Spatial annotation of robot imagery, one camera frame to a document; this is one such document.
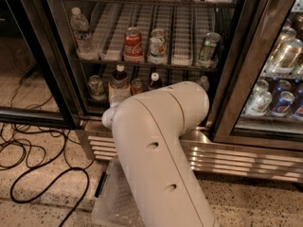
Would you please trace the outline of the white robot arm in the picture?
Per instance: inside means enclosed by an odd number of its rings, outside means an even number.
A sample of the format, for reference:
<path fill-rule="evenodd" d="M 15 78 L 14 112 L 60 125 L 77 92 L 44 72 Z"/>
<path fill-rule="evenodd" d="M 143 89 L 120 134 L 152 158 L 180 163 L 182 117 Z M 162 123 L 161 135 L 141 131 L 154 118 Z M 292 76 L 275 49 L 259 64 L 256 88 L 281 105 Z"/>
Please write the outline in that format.
<path fill-rule="evenodd" d="M 220 227 L 179 140 L 208 110 L 205 90 L 183 81 L 118 101 L 103 114 L 146 227 Z"/>

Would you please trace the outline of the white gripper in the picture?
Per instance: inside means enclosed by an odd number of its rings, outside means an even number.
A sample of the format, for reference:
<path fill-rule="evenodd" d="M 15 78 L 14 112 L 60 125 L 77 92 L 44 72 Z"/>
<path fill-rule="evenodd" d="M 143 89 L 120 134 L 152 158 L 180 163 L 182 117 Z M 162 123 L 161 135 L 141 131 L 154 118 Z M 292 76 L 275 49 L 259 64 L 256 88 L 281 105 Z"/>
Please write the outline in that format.
<path fill-rule="evenodd" d="M 105 128 L 111 129 L 113 126 L 114 115 L 116 113 L 116 107 L 107 109 L 102 115 L 102 124 Z"/>

